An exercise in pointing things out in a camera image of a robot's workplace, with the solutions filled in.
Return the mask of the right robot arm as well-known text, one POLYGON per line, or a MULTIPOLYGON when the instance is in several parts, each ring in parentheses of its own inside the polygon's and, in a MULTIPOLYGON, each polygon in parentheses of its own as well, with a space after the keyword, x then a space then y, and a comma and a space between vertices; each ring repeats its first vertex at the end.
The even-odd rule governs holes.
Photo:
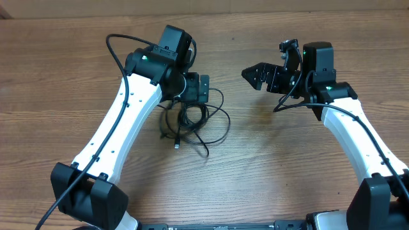
POLYGON ((276 220, 272 229, 408 229, 408 166, 382 141, 364 114, 356 92, 336 81, 334 49, 311 42, 301 49, 296 39, 279 45, 284 64, 258 63, 242 71, 256 90, 281 94, 274 112, 289 98, 311 109, 344 150, 359 189, 347 210, 309 213, 303 220, 276 220))

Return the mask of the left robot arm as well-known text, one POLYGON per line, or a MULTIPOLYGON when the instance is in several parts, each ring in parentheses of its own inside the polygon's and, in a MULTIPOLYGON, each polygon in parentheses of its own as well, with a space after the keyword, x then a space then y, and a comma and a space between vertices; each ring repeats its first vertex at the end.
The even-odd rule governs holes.
POLYGON ((111 108, 84 149, 69 165, 57 163, 50 181, 53 209, 96 229, 137 229, 128 196, 117 184, 143 123, 163 101, 204 104, 209 77, 190 72, 196 43, 184 30, 166 26, 157 44, 131 52, 119 64, 122 82, 111 108))

